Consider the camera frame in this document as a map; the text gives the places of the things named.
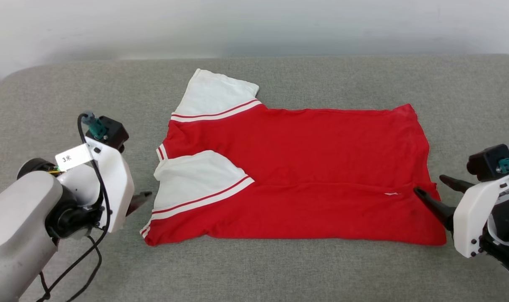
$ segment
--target red shirt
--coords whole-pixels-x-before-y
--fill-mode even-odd
[[[343,238],[443,245],[414,195],[438,197],[413,108],[268,109],[258,86],[197,70],[155,172],[149,245],[221,238]]]

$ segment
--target black cable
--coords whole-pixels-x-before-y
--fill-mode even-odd
[[[40,275],[40,280],[42,281],[42,287],[44,288],[44,291],[45,291],[44,297],[46,300],[49,300],[49,298],[51,298],[51,293],[49,293],[49,289],[47,288],[47,284],[45,283],[44,272],[41,271],[39,275]]]
[[[90,235],[87,237],[88,237],[88,239],[90,239],[90,241],[92,241],[93,245],[96,244],[96,242]],[[87,289],[88,285],[90,285],[90,283],[92,283],[92,280],[96,276],[97,270],[99,270],[99,267],[101,266],[101,260],[102,260],[101,253],[99,252],[99,248],[97,248],[97,246],[96,246],[96,253],[97,253],[97,265],[94,268],[94,270],[92,271],[92,273],[90,274],[90,277],[88,277],[87,283],[85,283],[85,285],[76,294],[74,294],[70,299],[68,299],[66,302],[72,302],[73,300],[75,300],[80,294],[82,294]]]
[[[83,117],[87,117],[88,115],[86,115],[85,113],[81,113],[78,118],[77,118],[77,130],[79,132],[79,136],[81,138],[81,141],[83,143],[86,143],[86,138],[85,138],[85,134],[83,133],[83,129],[82,129],[82,118]],[[88,254],[90,254],[94,249],[97,249],[97,246],[101,243],[101,241],[103,240],[103,238],[105,238],[105,235],[107,235],[107,231],[109,230],[109,222],[111,220],[111,207],[110,207],[110,204],[109,204],[109,196],[107,195],[107,190],[105,189],[105,184],[103,183],[103,178],[101,177],[101,173],[99,172],[99,169],[97,168],[97,163],[95,160],[91,160],[90,162],[92,164],[92,167],[94,168],[94,171],[96,172],[96,176],[97,176],[97,180],[99,181],[99,188],[103,191],[103,199],[105,200],[105,212],[106,212],[106,215],[107,215],[107,222],[105,223],[105,226],[102,228],[103,230],[103,233],[101,233],[101,236],[99,236],[99,238],[97,239],[97,241],[95,241],[95,243],[92,244],[91,248],[89,248],[84,254],[82,254],[82,256],[80,256],[78,258],[78,260],[76,260],[70,267],[68,267],[56,280],[55,282],[53,282],[53,284],[47,289],[46,291],[46,294],[44,294],[44,296],[42,296],[39,300],[37,300],[36,302],[43,302],[45,300],[49,300],[49,298],[51,297],[51,291],[53,290],[53,288],[55,288],[55,286],[57,286],[57,284],[74,268],[77,266],[77,264],[79,264],[84,258],[86,258],[86,256],[88,256]]]

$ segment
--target white wall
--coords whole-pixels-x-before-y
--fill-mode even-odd
[[[509,53],[509,0],[0,0],[0,79],[45,63]]]

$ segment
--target white sleeve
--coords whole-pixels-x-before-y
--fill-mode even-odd
[[[258,85],[197,69],[172,116],[219,115],[256,100]]]
[[[155,169],[154,176],[159,180],[159,190],[152,216],[141,229],[143,237],[148,235],[152,220],[167,219],[222,201],[254,183],[241,168],[209,150],[164,160]]]

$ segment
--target white stripe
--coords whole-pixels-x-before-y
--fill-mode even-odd
[[[175,161],[175,160],[177,160],[178,158],[179,158],[179,157],[176,157],[175,159],[169,160],[169,162]],[[239,176],[239,178],[236,178],[236,179],[232,182],[232,184],[231,184],[231,185],[227,185],[226,187],[224,187],[224,189],[222,189],[222,190],[220,190],[220,191],[224,191],[224,190],[226,190],[226,189],[230,188],[231,186],[233,186],[233,185],[235,185],[235,184],[240,185],[241,183],[239,183],[239,181],[240,181],[240,180],[245,181],[245,180],[247,180],[247,177],[248,177],[248,175],[247,175],[247,174],[243,174],[243,175]],[[171,205],[168,205],[168,206],[163,206],[163,207],[160,207],[160,208],[154,208],[154,209],[152,210],[152,212],[160,212],[160,211],[168,210],[168,209],[170,209],[170,208],[176,208],[177,206],[181,206],[182,204],[185,204],[185,203],[188,203],[188,202],[189,202],[189,201],[180,201],[180,202],[178,202],[178,203],[174,203],[174,204],[171,204]]]
[[[157,157],[159,157],[160,161],[168,160],[167,152],[164,150],[163,144],[159,145],[159,147],[155,149],[155,151],[157,152]]]
[[[148,236],[148,233],[150,232],[150,227],[148,227],[148,231],[146,231],[144,234],[143,234],[143,238],[146,238],[146,236]]]
[[[149,222],[148,222],[148,223],[147,223],[147,224],[146,224],[146,225],[145,225],[145,226],[144,226],[144,227],[143,227],[143,228],[139,231],[139,233],[140,233],[141,235],[143,234],[143,232],[144,232],[144,230],[145,230],[145,229],[149,228],[149,226],[150,226],[150,222],[151,222],[151,221],[152,221],[152,220],[150,220],[150,221],[149,221]]]
[[[252,107],[255,107],[255,106],[258,106],[258,105],[261,105],[261,104],[262,104],[262,102],[260,102],[260,101],[254,101],[254,102],[252,102],[252,103],[250,103],[248,105],[236,108],[236,109],[234,109],[232,111],[228,111],[226,113],[222,113],[222,114],[219,114],[219,115],[208,116],[208,117],[192,117],[192,118],[187,117],[187,118],[181,118],[181,117],[174,116],[174,115],[179,115],[179,113],[173,112],[172,113],[173,115],[170,117],[170,119],[171,120],[176,120],[178,122],[194,122],[194,121],[197,121],[197,120],[222,119],[222,118],[226,118],[226,117],[238,114],[239,112],[251,109]]]
[[[194,208],[200,208],[201,206],[216,203],[218,201],[221,201],[223,199],[231,197],[232,195],[235,195],[236,193],[239,193],[240,191],[242,191],[244,188],[248,187],[253,182],[254,182],[254,180],[252,178],[250,178],[250,177],[245,178],[245,180],[243,180],[241,183],[239,183],[235,187],[231,188],[230,190],[228,190],[226,192],[220,193],[219,195],[215,195],[215,196],[212,196],[212,197],[209,197],[209,198],[206,198],[201,201],[197,201],[195,203],[188,204],[185,206],[180,206],[179,208],[175,208],[174,210],[171,210],[168,212],[152,214],[152,218],[150,218],[150,221],[156,220],[156,219],[169,218],[169,217],[172,217],[172,216],[174,216],[178,213],[181,213],[181,212],[185,212],[188,210],[192,210]]]

